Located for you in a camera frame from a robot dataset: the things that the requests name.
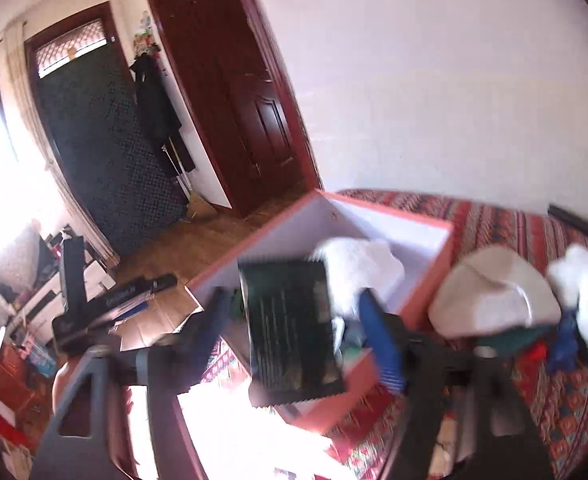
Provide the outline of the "black coat on hook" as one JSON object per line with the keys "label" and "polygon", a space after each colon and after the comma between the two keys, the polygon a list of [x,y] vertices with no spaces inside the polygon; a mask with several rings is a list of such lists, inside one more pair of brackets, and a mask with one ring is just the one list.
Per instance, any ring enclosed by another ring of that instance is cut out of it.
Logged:
{"label": "black coat on hook", "polygon": [[195,169],[180,130],[182,122],[173,108],[157,63],[146,53],[130,65],[134,73],[134,91],[143,133],[152,145],[161,169],[169,179],[178,177],[178,170]]}

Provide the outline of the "dark mesh screen door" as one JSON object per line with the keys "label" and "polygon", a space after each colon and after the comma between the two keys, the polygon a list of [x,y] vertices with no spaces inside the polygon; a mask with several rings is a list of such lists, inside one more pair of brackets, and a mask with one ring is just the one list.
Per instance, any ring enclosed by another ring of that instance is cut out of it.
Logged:
{"label": "dark mesh screen door", "polygon": [[70,194],[116,266],[187,212],[144,133],[112,7],[70,15],[25,42],[30,90]]}

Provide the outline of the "salmon cardboard box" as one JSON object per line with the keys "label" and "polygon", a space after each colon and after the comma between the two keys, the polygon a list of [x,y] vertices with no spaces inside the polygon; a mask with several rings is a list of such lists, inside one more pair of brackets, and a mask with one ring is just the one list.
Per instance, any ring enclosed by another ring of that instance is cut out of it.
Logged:
{"label": "salmon cardboard box", "polygon": [[401,316],[405,326],[423,327],[428,304],[451,268],[453,224],[322,191],[308,193],[277,214],[185,289],[202,306],[215,288],[239,287],[239,262],[310,257],[322,243],[337,238],[349,238],[364,253],[354,256],[332,250],[326,260],[336,313],[354,315],[357,293],[368,287],[387,312]]}

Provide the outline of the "dark green foil packet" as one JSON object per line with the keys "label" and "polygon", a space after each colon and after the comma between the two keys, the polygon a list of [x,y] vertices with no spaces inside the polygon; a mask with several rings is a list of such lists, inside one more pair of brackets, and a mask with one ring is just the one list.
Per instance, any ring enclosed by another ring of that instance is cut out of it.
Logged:
{"label": "dark green foil packet", "polygon": [[242,261],[239,280],[249,341],[251,405],[273,408],[344,393],[324,263]]}

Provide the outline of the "red plastic cone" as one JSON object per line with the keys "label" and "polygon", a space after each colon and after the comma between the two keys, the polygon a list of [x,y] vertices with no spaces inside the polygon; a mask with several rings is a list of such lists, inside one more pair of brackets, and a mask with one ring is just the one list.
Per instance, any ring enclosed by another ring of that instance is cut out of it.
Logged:
{"label": "red plastic cone", "polygon": [[548,345],[544,341],[538,341],[526,350],[522,360],[527,363],[538,365],[545,362],[548,357]]}

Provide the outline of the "cream knitted beanie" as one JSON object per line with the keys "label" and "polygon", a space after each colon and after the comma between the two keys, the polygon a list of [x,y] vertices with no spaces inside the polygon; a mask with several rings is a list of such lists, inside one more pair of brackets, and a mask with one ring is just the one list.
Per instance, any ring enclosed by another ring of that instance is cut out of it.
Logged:
{"label": "cream knitted beanie", "polygon": [[428,308],[446,339],[551,326],[562,316],[548,281],[512,249],[491,245],[462,258],[446,274]]}

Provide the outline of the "white plush toy front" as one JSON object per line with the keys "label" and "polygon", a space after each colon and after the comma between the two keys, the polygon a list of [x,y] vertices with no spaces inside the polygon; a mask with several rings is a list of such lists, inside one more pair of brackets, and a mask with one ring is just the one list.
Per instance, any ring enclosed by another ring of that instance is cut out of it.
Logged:
{"label": "white plush toy front", "polygon": [[373,289],[379,300],[387,301],[405,279],[405,266],[387,240],[332,237],[319,243],[310,259],[325,265],[333,315],[347,320],[359,318],[363,289]]}

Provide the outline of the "patterned woven bedspread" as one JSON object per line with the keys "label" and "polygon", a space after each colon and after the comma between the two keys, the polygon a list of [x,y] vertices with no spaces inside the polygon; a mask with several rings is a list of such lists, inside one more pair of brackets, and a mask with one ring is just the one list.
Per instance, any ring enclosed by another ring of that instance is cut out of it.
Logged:
{"label": "patterned woven bedspread", "polygon": [[[344,194],[451,222],[454,261],[477,249],[501,245],[544,271],[570,244],[588,248],[587,237],[545,214],[415,192],[347,190]],[[588,357],[578,358],[571,372],[552,372],[544,361],[555,333],[553,326],[515,327],[482,336],[477,342],[495,348],[510,361],[512,378],[538,425],[554,474],[559,479],[573,479],[588,467]],[[372,478],[382,459],[383,442],[399,412],[399,401],[375,386],[333,428],[333,434],[346,442],[347,463],[360,478]]]}

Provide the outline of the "dark teal pouch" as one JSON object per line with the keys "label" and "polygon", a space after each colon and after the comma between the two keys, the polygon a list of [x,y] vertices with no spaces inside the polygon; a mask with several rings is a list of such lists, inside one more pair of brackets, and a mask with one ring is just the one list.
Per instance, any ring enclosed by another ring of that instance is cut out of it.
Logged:
{"label": "dark teal pouch", "polygon": [[554,325],[514,327],[499,334],[481,336],[476,339],[475,346],[491,349],[500,359],[510,359],[544,339],[553,328]]}

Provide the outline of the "dark red wooden door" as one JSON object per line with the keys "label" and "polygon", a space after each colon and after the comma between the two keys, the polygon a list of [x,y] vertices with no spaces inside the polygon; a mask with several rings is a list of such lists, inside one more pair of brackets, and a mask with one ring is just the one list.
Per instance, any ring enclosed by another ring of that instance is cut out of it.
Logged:
{"label": "dark red wooden door", "polygon": [[320,184],[294,92],[258,0],[147,0],[231,209],[245,217]]}

